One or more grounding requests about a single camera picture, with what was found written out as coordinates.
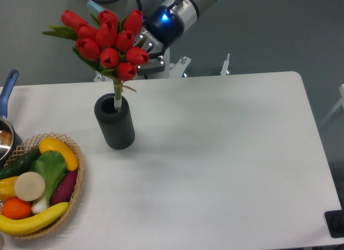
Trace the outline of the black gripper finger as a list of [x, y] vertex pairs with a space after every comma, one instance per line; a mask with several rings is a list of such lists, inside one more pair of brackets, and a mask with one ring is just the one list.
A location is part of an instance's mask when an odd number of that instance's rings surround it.
[[158, 56], [156, 59], [149, 60], [144, 65], [137, 65], [137, 74], [138, 75], [150, 75], [159, 72], [163, 72], [166, 67], [166, 62], [161, 56]]

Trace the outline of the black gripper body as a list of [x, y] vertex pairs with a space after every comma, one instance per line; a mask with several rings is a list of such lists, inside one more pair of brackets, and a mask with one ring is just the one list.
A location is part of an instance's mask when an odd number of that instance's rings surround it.
[[163, 55], [166, 49], [184, 33], [184, 22], [177, 10], [176, 5], [158, 7], [144, 20], [134, 45], [140, 46], [149, 55]]

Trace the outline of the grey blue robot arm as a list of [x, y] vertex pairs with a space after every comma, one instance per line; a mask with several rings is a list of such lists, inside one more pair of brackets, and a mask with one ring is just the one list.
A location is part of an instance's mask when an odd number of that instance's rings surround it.
[[219, 0], [162, 0], [161, 5], [144, 17], [143, 28], [136, 36], [150, 61], [138, 66], [139, 76], [153, 78], [185, 77], [191, 59], [183, 56], [169, 62], [169, 47]]

